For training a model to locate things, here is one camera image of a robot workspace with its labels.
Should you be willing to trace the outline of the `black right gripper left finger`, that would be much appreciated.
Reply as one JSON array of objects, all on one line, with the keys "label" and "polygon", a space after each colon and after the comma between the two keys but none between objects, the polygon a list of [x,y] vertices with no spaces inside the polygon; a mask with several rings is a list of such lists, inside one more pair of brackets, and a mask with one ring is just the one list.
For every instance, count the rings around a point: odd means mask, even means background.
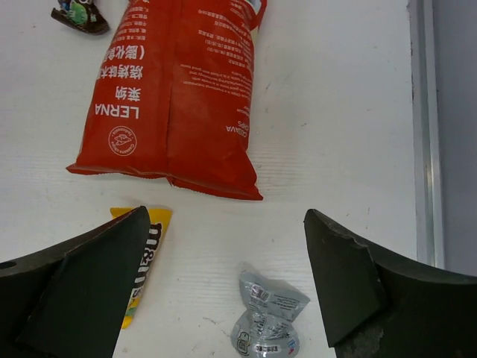
[{"label": "black right gripper left finger", "polygon": [[1,263],[1,356],[111,357],[149,227],[137,207]]}]

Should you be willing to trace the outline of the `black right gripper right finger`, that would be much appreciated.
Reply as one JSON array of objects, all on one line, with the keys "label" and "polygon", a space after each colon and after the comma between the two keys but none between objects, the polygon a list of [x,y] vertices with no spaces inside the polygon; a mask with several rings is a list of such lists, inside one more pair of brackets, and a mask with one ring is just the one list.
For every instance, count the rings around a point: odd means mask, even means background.
[{"label": "black right gripper right finger", "polygon": [[310,209],[306,244],[337,357],[474,357],[476,278],[411,260]]}]

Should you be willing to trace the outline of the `silver snack packet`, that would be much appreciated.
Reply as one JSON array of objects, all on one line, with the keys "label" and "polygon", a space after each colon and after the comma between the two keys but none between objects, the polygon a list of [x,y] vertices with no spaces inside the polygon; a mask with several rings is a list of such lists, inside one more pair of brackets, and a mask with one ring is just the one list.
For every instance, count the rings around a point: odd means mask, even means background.
[{"label": "silver snack packet", "polygon": [[310,302],[309,297],[284,280],[261,275],[249,263],[243,265],[238,287],[244,313],[230,334],[241,357],[295,357],[300,339],[294,320]]}]

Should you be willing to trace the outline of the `yellow candy packet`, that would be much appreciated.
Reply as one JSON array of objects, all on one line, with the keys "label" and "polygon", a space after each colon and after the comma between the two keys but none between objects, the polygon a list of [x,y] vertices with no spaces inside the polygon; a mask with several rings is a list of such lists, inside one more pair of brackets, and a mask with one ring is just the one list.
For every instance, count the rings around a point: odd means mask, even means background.
[{"label": "yellow candy packet", "polygon": [[122,330],[127,329],[136,314],[142,294],[145,290],[145,283],[148,272],[158,255],[159,248],[167,233],[173,212],[166,208],[148,208],[150,227],[148,229],[148,239],[142,253],[142,258],[135,276],[134,285],[130,293],[126,313],[121,324]]}]

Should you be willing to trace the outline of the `red chips bag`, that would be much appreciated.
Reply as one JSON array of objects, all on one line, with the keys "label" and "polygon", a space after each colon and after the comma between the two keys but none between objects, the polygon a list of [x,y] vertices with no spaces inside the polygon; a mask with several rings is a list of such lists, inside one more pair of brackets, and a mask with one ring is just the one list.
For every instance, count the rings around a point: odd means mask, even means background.
[{"label": "red chips bag", "polygon": [[247,155],[265,1],[130,1],[69,171],[258,201]]}]

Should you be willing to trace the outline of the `purple candy packet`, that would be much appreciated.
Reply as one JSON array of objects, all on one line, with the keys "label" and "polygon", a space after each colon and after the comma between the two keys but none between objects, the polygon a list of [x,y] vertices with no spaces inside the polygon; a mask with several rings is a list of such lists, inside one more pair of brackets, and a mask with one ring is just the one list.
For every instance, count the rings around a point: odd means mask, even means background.
[{"label": "purple candy packet", "polygon": [[58,4],[59,9],[51,10],[52,19],[89,35],[102,35],[110,30],[93,0],[65,0]]}]

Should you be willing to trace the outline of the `aluminium table edge rail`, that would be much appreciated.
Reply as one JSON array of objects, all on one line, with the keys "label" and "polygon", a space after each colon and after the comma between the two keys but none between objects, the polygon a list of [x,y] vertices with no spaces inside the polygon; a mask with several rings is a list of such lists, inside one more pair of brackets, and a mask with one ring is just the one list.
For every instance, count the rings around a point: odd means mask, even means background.
[{"label": "aluminium table edge rail", "polygon": [[417,260],[443,269],[445,245],[432,1],[409,1]]}]

